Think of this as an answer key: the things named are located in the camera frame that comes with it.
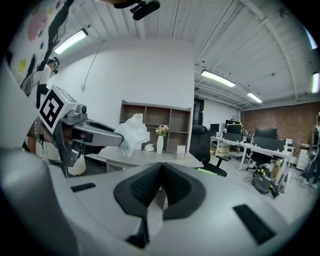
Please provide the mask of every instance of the black rubber pad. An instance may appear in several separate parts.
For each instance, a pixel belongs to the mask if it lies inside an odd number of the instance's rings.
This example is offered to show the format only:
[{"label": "black rubber pad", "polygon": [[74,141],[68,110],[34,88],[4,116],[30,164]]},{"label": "black rubber pad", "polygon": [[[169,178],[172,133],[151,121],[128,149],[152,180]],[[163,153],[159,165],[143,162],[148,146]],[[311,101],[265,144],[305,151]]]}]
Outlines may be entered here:
[{"label": "black rubber pad", "polygon": [[276,235],[247,205],[242,204],[233,209],[259,245]]},{"label": "black rubber pad", "polygon": [[75,193],[75,192],[79,192],[79,191],[83,191],[83,190],[88,190],[91,188],[96,187],[96,185],[92,182],[90,183],[85,183],[85,184],[81,184],[81,185],[76,185],[76,186],[71,186],[71,190]]}]

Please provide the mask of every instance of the white wall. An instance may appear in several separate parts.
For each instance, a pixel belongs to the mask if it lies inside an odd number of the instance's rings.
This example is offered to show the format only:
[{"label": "white wall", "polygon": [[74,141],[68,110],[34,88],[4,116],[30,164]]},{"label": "white wall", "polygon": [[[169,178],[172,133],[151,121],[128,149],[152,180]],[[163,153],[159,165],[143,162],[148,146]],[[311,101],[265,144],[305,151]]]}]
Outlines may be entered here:
[{"label": "white wall", "polygon": [[210,129],[210,124],[220,124],[219,132],[225,128],[221,126],[221,123],[225,124],[226,120],[239,116],[239,111],[235,108],[209,100],[204,100],[203,111],[203,125]]},{"label": "white wall", "polygon": [[[68,57],[59,66],[59,73],[48,83],[65,89],[78,102],[85,104],[90,119],[116,128],[122,100],[193,107],[191,42],[173,38],[106,41],[94,59],[100,46],[101,43],[96,44]],[[86,88],[81,92],[80,85],[87,73]]]}]

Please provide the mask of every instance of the white cabinet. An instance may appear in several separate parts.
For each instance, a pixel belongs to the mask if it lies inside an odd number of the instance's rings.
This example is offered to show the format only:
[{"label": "white cabinet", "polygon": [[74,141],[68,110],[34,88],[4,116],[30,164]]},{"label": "white cabinet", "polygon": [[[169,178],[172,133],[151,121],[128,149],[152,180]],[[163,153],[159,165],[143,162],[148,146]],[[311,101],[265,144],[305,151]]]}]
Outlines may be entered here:
[{"label": "white cabinet", "polygon": [[302,149],[299,154],[299,160],[298,160],[298,163],[296,164],[296,168],[304,171],[305,168],[308,166],[308,163],[309,163],[308,151]]}]

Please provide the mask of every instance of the wooden shelf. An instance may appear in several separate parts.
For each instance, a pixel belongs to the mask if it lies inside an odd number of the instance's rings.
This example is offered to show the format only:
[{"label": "wooden shelf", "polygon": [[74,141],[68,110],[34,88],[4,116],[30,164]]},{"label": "wooden shelf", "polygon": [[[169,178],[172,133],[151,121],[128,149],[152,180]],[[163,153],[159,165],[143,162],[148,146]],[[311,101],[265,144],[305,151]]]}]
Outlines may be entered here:
[{"label": "wooden shelf", "polygon": [[170,130],[169,133],[176,133],[176,134],[188,134],[189,132],[186,131],[176,131],[176,130]]},{"label": "wooden shelf", "polygon": [[188,147],[190,136],[191,107],[181,108],[173,106],[163,106],[155,104],[144,104],[136,102],[122,101],[119,123],[124,123],[136,113],[143,114],[143,124],[150,132],[150,140],[142,144],[157,145],[158,135],[155,131],[160,125],[169,126],[169,132],[163,138],[164,152],[175,153],[177,145]]},{"label": "wooden shelf", "polygon": [[144,122],[144,124],[146,125],[146,126],[162,126],[162,124],[154,124],[154,123],[147,123],[147,122]]}]

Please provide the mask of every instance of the white desk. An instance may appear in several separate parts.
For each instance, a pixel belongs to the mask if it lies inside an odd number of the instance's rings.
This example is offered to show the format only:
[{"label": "white desk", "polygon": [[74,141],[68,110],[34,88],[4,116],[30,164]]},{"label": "white desk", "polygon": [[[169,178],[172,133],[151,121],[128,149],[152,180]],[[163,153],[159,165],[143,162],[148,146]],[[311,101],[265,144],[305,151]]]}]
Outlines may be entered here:
[{"label": "white desk", "polygon": [[239,167],[239,171],[242,170],[242,166],[244,164],[244,161],[245,161],[245,158],[246,158],[246,154],[247,154],[247,149],[251,149],[252,152],[257,152],[257,153],[261,153],[261,154],[264,154],[264,155],[267,155],[267,156],[276,156],[276,157],[280,157],[280,158],[283,158],[283,163],[282,163],[282,167],[278,173],[278,175],[276,176],[276,184],[279,183],[279,180],[281,178],[281,175],[285,173],[286,171],[286,168],[287,168],[287,163],[290,159],[290,156],[291,156],[291,152],[289,151],[274,151],[274,150],[270,150],[270,149],[265,149],[265,148],[261,148],[261,147],[257,147],[255,145],[252,145],[252,144],[249,144],[249,143],[239,143],[239,145],[241,147],[244,147],[244,151],[243,151],[243,156],[242,156],[242,159],[241,159],[241,164],[240,164],[240,167]]},{"label": "white desk", "polygon": [[211,136],[211,138],[216,139],[218,141],[217,147],[219,147],[220,142],[223,142],[223,143],[226,143],[226,144],[232,145],[232,146],[238,146],[240,144],[240,142],[227,140],[225,138],[219,138],[219,137],[215,137],[215,136]]},{"label": "white desk", "polygon": [[123,154],[120,147],[115,146],[101,150],[98,155],[90,154],[88,157],[105,161],[108,172],[112,169],[120,170],[121,168],[131,168],[157,162],[174,163],[191,168],[204,167],[204,165],[189,152],[186,154],[185,159],[176,159],[175,153],[163,152],[158,154],[156,151],[147,152],[145,150],[135,150],[131,156],[127,156]]},{"label": "white desk", "polygon": [[241,159],[241,163],[240,163],[240,167],[238,169],[239,171],[241,171],[243,169],[243,164],[244,164],[245,159],[246,159],[247,149],[251,149],[252,152],[258,152],[258,153],[261,153],[261,154],[264,154],[264,155],[267,155],[267,156],[276,156],[276,157],[283,158],[282,167],[280,169],[280,172],[277,175],[277,178],[275,179],[276,184],[279,183],[281,175],[285,173],[287,164],[290,163],[291,156],[293,155],[293,151],[295,149],[292,146],[288,146],[288,149],[292,149],[291,152],[289,152],[289,151],[280,152],[280,151],[274,151],[274,150],[270,150],[270,149],[266,149],[266,148],[257,147],[257,146],[254,146],[254,145],[250,144],[250,143],[231,141],[231,140],[227,140],[227,139],[219,138],[219,137],[215,137],[215,136],[212,136],[211,138],[212,139],[216,139],[218,141],[218,145],[219,145],[220,142],[223,142],[223,143],[226,143],[226,144],[229,144],[229,145],[241,146],[241,147],[244,148],[242,159]]}]

